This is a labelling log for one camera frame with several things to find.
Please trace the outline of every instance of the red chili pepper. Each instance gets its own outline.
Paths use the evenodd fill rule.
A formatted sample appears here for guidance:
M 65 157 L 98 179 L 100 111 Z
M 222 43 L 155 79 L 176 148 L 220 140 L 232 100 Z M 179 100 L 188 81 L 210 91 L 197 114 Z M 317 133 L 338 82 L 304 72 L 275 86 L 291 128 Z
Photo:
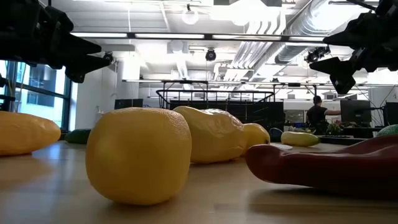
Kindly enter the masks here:
M 398 135 L 372 138 L 330 153 L 258 145 L 245 158 L 250 171 L 266 182 L 350 195 L 398 196 Z

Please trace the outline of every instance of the person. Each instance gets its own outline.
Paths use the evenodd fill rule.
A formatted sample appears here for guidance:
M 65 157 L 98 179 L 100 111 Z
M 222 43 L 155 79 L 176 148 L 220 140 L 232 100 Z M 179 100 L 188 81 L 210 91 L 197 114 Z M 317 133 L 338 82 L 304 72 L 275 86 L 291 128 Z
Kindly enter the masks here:
M 340 115 L 341 111 L 328 110 L 322 107 L 322 99 L 320 96 L 314 96 L 313 106 L 307 111 L 307 122 L 310 126 L 317 127 L 320 124 L 326 123 L 326 115 Z

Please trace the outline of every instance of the yellow fruit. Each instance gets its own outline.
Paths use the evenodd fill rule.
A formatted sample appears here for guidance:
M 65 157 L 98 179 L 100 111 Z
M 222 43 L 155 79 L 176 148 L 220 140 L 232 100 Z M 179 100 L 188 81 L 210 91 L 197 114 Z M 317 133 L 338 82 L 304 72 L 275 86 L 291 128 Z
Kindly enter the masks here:
M 179 106 L 192 135 L 191 161 L 211 163 L 239 157 L 246 148 L 243 124 L 226 111 Z
M 291 131 L 286 131 L 282 133 L 280 140 L 283 144 L 290 146 L 314 146 L 319 143 L 318 137 L 310 133 L 296 133 Z
M 87 142 L 92 186 L 119 203 L 153 205 L 176 195 L 187 180 L 191 135 L 184 117 L 158 108 L 106 113 Z
M 57 142 L 61 130 L 38 116 L 0 111 L 0 156 L 26 154 Z
M 248 140 L 246 144 L 246 150 L 244 153 L 252 146 L 258 144 L 269 144 L 270 137 L 268 131 L 263 128 L 260 124 L 251 123 L 251 124 L 244 124 L 243 131 Z

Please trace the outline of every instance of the table surface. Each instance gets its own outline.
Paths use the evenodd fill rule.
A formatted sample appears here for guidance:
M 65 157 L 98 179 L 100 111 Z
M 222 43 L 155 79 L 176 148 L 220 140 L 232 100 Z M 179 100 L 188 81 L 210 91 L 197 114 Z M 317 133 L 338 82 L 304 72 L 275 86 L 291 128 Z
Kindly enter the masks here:
M 319 144 L 306 151 L 342 146 Z M 243 159 L 192 164 L 182 192 L 152 207 L 113 203 L 88 182 L 84 146 L 58 142 L 0 157 L 0 223 L 398 223 L 398 202 L 263 182 Z

